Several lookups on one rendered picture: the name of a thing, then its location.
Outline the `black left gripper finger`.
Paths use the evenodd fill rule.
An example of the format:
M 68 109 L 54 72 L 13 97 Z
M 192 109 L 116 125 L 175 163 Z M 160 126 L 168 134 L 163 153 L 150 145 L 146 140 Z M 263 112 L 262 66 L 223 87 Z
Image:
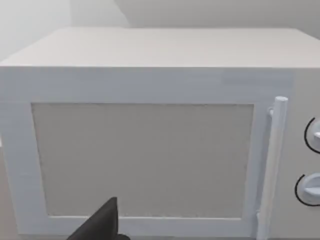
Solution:
M 119 233 L 117 197 L 110 198 L 66 240 L 128 240 Z

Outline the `pale microwave knob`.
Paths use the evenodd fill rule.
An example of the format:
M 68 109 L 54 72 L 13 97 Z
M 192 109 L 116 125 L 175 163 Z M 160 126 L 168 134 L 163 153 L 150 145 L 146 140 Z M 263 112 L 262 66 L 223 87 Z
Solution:
M 295 183 L 294 195 L 304 206 L 320 207 L 320 172 L 302 174 Z
M 306 125 L 303 133 L 305 145 L 320 155 L 320 117 L 313 117 Z

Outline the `pale microwave door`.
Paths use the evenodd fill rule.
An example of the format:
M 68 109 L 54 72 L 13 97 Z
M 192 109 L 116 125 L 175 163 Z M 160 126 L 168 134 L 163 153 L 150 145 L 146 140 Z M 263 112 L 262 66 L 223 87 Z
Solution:
M 117 196 L 134 237 L 253 237 L 275 67 L 0 66 L 20 235 L 67 236 Z

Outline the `pale microwave oven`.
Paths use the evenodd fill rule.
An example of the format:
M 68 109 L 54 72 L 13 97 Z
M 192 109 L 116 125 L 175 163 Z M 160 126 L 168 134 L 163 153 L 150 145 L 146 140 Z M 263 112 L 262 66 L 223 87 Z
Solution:
M 293 72 L 268 239 L 320 240 L 320 207 L 301 204 L 301 175 L 320 173 L 320 154 L 304 142 L 306 125 L 320 118 L 320 40 L 296 29 L 60 29 L 0 62 L 24 67 L 278 68 Z M 260 170 L 252 237 L 132 236 L 166 239 L 256 239 L 272 117 Z

